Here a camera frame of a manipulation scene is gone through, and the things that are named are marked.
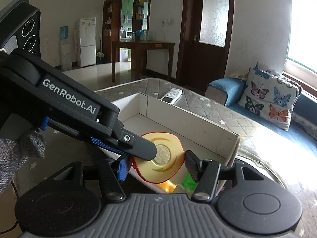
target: pink butterfly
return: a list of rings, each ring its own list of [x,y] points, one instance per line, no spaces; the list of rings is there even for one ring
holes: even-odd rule
[[[258,96],[259,99],[264,99],[265,95],[269,92],[269,90],[266,88],[261,89],[262,85],[260,88],[258,88],[254,82],[251,82],[251,85],[252,85],[252,89],[251,89],[252,95]]]

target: white refrigerator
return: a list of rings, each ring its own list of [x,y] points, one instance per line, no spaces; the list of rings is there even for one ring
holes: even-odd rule
[[[76,23],[77,65],[96,64],[96,18],[80,19]]]

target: black gripper pad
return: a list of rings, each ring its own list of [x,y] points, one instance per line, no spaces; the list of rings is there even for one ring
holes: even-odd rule
[[[23,238],[36,238],[24,233]],[[186,194],[132,194],[118,204],[109,204],[93,224],[67,238],[255,238],[229,227],[207,204]],[[291,233],[275,236],[295,238]]]

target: gloved hand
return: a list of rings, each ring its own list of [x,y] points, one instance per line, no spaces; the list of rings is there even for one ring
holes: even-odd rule
[[[28,157],[44,157],[45,137],[38,128],[24,132],[17,141],[0,139],[0,194],[15,176],[15,172]]]

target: refrigerator door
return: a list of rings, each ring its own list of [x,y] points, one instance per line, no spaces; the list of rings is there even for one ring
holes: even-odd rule
[[[96,45],[96,19],[79,20],[79,46]]]
[[[96,46],[80,47],[79,67],[96,64]]]

